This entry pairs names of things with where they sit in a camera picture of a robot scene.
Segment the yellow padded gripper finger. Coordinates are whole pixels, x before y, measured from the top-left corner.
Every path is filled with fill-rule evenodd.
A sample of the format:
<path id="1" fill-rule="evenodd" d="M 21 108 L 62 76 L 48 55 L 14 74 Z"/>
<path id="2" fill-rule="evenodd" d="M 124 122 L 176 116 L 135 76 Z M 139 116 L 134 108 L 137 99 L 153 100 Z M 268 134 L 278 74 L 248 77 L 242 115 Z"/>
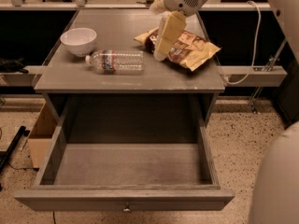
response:
<path id="1" fill-rule="evenodd" d="M 164 0 L 154 0 L 154 2 L 150 5 L 149 10 L 154 14 L 161 14 L 168 10 L 166 7 Z"/>
<path id="2" fill-rule="evenodd" d="M 170 49 L 179 39 L 186 27 L 186 16 L 180 11 L 172 11 L 162 17 L 153 56 L 157 61 L 163 61 Z"/>

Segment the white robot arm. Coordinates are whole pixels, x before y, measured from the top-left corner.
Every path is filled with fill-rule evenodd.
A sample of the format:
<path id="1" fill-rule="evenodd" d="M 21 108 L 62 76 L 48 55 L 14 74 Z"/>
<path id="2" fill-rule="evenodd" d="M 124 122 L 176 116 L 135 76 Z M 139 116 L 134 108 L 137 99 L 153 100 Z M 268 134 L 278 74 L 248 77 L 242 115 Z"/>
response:
<path id="1" fill-rule="evenodd" d="M 164 60 L 207 0 L 155 0 L 150 10 L 170 11 L 162 19 L 154 58 Z M 267 0 L 299 62 L 299 0 Z M 299 125 L 285 130 L 265 154 L 253 190 L 248 224 L 299 224 Z"/>

